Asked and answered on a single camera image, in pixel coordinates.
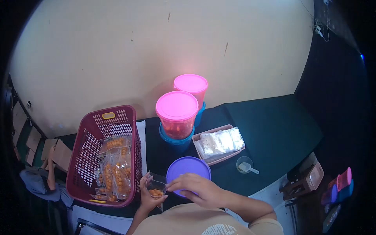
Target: maroon plastic basket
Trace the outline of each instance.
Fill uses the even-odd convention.
[[[94,169],[99,166],[100,139],[132,135],[131,193],[128,200],[98,203],[89,194],[95,194],[97,182]],[[124,207],[139,200],[138,182],[142,177],[141,142],[136,127],[136,111],[130,105],[91,112],[81,120],[74,142],[67,175],[67,191],[79,201],[97,206]]]

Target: black tablecloth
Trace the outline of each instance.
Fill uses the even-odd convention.
[[[158,117],[145,120],[148,171],[165,176],[168,167],[176,159],[183,156],[197,157],[193,143],[181,154],[173,151],[160,138]],[[293,95],[227,103],[206,109],[195,133],[226,124],[239,127],[246,148],[240,154],[212,165],[212,181],[221,188],[244,196],[258,192],[286,174],[308,156],[322,138],[316,122]],[[60,138],[68,147],[73,147],[75,135]],[[236,160],[241,156],[250,157],[260,174],[239,173]],[[170,194],[164,208],[188,202],[187,199]],[[123,217],[133,217],[138,207],[137,203],[121,209],[77,204],[98,213]]]

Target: small bowl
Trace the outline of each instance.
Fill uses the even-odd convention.
[[[238,172],[240,172],[242,174],[250,173],[251,172],[250,170],[242,171],[241,169],[239,169],[239,165],[242,164],[243,162],[249,163],[251,165],[251,167],[253,168],[253,161],[247,156],[242,156],[242,157],[238,158],[238,160],[236,161],[236,169],[238,170]]]

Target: person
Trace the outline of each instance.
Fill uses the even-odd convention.
[[[55,179],[53,170],[54,151],[55,146],[51,147],[48,160],[45,160],[40,168],[25,166],[25,169],[20,171],[20,177],[25,183],[26,189],[32,194],[54,202],[61,200],[65,206],[69,207],[73,204],[73,198],[68,195],[65,183]]]
[[[201,235],[283,235],[276,213],[266,202],[221,189],[214,182],[197,174],[185,173],[167,184],[167,191],[181,190],[194,203],[170,208],[160,215],[147,217],[168,195],[154,200],[145,187],[149,173],[139,182],[141,206],[126,235],[201,234]],[[228,208],[249,223],[240,224],[219,208]]]

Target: wall stain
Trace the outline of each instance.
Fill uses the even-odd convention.
[[[226,48],[225,48],[225,50],[224,50],[224,56],[223,56],[223,57],[226,56],[226,51],[227,51],[227,46],[228,46],[228,45],[229,45],[229,43],[226,44]]]

